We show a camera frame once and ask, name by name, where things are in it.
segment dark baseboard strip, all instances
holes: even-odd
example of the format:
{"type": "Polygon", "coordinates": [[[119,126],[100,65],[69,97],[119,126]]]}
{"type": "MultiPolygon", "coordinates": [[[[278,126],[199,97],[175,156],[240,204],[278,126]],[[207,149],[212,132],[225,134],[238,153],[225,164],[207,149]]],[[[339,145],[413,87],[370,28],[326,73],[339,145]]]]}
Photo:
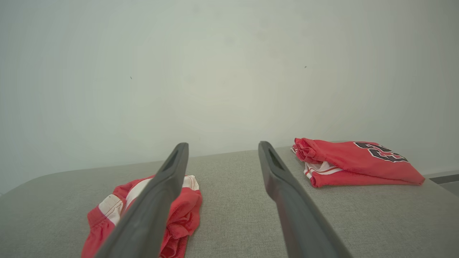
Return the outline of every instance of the dark baseboard strip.
{"type": "Polygon", "coordinates": [[[440,176],[440,177],[434,177],[431,178],[430,180],[434,181],[437,184],[444,184],[444,183],[449,183],[449,182],[456,182],[459,181],[459,174],[457,175],[447,175],[447,176],[440,176]]]}

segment red clothing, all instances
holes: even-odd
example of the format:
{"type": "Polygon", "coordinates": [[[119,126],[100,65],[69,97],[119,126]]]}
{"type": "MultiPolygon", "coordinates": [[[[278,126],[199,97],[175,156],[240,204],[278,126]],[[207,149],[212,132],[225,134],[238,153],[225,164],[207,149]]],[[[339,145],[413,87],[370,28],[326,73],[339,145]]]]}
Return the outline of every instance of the red clothing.
{"type": "MultiPolygon", "coordinates": [[[[88,213],[90,233],[83,246],[82,258],[95,256],[120,218],[131,207],[152,177],[117,186],[112,194],[88,213]]],[[[171,204],[160,257],[182,258],[185,256],[188,236],[193,234],[199,225],[201,203],[202,195],[195,177],[185,176],[182,192],[171,204]]]]}
{"type": "Polygon", "coordinates": [[[296,138],[292,150],[305,162],[314,187],[421,185],[425,180],[406,158],[374,142],[296,138]]]}

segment wall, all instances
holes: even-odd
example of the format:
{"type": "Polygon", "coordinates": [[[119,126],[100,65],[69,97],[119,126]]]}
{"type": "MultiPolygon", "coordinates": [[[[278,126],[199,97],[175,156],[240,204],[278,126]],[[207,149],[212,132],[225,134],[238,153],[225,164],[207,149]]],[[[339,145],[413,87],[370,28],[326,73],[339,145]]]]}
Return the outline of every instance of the wall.
{"type": "Polygon", "coordinates": [[[372,140],[459,169],[451,0],[4,0],[0,192],[74,169],[372,140]]]}

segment red garment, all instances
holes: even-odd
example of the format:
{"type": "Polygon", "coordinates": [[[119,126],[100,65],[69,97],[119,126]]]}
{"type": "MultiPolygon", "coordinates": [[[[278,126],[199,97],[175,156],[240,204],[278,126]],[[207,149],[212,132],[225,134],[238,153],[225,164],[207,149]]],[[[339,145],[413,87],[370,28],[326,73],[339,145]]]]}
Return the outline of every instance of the red garment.
{"type": "MultiPolygon", "coordinates": [[[[82,258],[95,256],[120,218],[152,178],[153,176],[117,186],[113,194],[110,194],[88,213],[90,233],[83,246],[82,258]]],[[[195,177],[185,176],[182,192],[171,204],[160,257],[182,258],[185,256],[188,236],[192,235],[199,225],[201,203],[202,195],[195,177]]]]}
{"type": "Polygon", "coordinates": [[[292,150],[305,162],[305,174],[314,187],[421,185],[425,180],[406,158],[374,142],[295,138],[292,150]]]}

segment red fabric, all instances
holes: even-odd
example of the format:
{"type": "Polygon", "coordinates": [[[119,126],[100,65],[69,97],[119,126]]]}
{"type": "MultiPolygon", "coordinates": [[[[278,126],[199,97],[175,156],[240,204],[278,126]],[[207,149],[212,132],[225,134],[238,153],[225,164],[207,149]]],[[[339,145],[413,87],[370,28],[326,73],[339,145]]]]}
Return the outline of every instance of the red fabric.
{"type": "MultiPolygon", "coordinates": [[[[125,213],[127,209],[135,202],[132,201],[127,208],[122,212],[122,208],[126,206],[126,198],[129,192],[139,182],[152,178],[144,178],[134,180],[125,185],[120,185],[115,188],[113,195],[116,197],[107,197],[103,203],[107,204],[108,199],[114,200],[110,203],[113,208],[109,212],[102,213],[100,205],[92,209],[88,213],[88,223],[90,225],[90,233],[81,253],[82,258],[92,258],[97,254],[97,251],[104,243],[105,239],[110,235],[116,225],[109,219],[109,216],[115,215],[118,212],[119,216],[125,213]]],[[[193,234],[199,225],[199,208],[202,204],[202,195],[199,190],[192,190],[188,187],[183,187],[179,197],[175,199],[169,210],[169,217],[166,223],[166,231],[161,245],[160,257],[162,258],[183,258],[188,236],[193,234]]]]}
{"type": "Polygon", "coordinates": [[[293,149],[301,161],[327,161],[343,171],[312,172],[311,184],[324,185],[421,185],[425,178],[401,155],[374,142],[332,143],[296,138],[293,149]]]}

